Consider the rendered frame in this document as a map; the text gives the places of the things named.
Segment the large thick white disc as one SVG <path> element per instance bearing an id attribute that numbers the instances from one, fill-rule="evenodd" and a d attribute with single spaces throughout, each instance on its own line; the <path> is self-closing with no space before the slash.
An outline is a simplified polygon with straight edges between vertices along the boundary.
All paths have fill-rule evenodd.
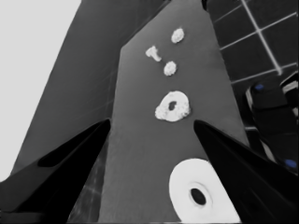
<path id="1" fill-rule="evenodd" d="M 182 223 L 239 223 L 235 210 L 213 166 L 187 159 L 169 177 L 169 196 Z"/>

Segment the dark robot body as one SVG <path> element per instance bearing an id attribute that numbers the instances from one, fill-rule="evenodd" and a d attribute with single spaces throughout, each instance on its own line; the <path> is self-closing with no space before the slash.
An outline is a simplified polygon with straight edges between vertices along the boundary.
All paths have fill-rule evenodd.
<path id="1" fill-rule="evenodd" d="M 298 71 L 281 81 L 256 82 L 247 88 L 245 97 L 267 158 L 298 175 Z"/>

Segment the white round carrier with pins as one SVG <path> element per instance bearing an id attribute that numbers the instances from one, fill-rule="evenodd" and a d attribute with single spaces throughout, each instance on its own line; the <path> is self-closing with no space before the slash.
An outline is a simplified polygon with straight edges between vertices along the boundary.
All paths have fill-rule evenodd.
<path id="1" fill-rule="evenodd" d="M 177 122 L 181 119 L 178 115 L 178 104 L 181 101 L 189 101 L 187 95 L 182 91 L 170 91 L 158 105 L 167 106 L 169 109 L 168 118 L 166 121 L 168 122 Z"/>

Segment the small white T-shaped piece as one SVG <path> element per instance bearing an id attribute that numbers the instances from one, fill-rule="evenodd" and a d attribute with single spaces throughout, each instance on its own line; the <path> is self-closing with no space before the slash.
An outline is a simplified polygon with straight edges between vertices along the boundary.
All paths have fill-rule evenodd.
<path id="1" fill-rule="evenodd" d="M 152 46 L 149 49 L 147 49 L 146 55 L 156 62 L 160 62 L 162 60 L 162 58 L 158 55 L 158 49 L 155 46 Z"/>

